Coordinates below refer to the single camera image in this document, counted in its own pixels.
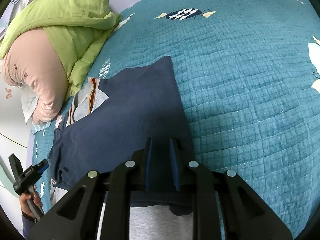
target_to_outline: metal screw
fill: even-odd
[[[196,167],[199,166],[199,163],[197,163],[197,162],[195,162],[195,161],[191,161],[191,162],[189,162],[189,166],[190,166],[191,168],[196,168]]]
[[[128,168],[134,167],[136,165],[136,163],[134,161],[127,161],[125,163],[125,166],[127,166]]]
[[[98,173],[96,171],[89,171],[88,172],[88,177],[89,178],[95,178],[97,177]]]
[[[235,172],[234,170],[227,170],[227,175],[228,175],[229,177],[234,177],[234,176],[236,176],[237,174],[236,174],[236,172]]]

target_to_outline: black plastic bracket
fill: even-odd
[[[148,138],[144,149],[112,172],[89,171],[32,228],[28,240],[129,239],[130,194],[148,193],[151,144]],[[292,240],[286,225],[236,172],[210,171],[180,149],[175,138],[169,151],[177,194],[193,195],[194,240],[221,239],[217,195],[227,240]]]

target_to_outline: orange stripe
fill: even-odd
[[[90,93],[90,96],[89,96],[89,108],[88,108],[88,114],[90,114],[90,109],[91,109],[91,97],[92,97],[92,94],[94,92],[94,83],[93,83],[93,78],[90,78],[90,82],[92,84],[92,90],[91,90],[91,93]]]
[[[69,122],[70,122],[70,124],[71,124],[71,112],[72,112],[72,105],[71,105],[70,110],[69,110]]]
[[[97,80],[95,80],[95,87],[94,87],[94,94],[93,94],[93,101],[92,101],[92,108],[94,106],[94,102],[96,100],[96,94],[97,94]]]

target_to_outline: person's arm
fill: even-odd
[[[27,200],[31,198],[30,194],[27,193],[22,193],[19,201],[20,201],[20,206],[21,206],[21,211],[22,211],[22,224],[23,224],[23,236],[25,238],[28,237],[29,235],[29,231],[31,230],[31,228],[36,224],[37,220],[35,218],[35,216],[33,215],[33,213],[31,212]],[[38,207],[42,207],[42,202],[41,202],[41,198],[38,194],[38,192],[35,191],[34,196],[33,196],[33,202],[38,206]]]

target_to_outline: bed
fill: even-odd
[[[309,1],[142,0],[121,14],[88,77],[171,56],[197,160],[235,170],[297,236],[320,202],[320,95],[308,53],[320,19]],[[47,158],[54,124],[35,134],[33,164]],[[46,171],[37,183],[45,211],[50,182]]]

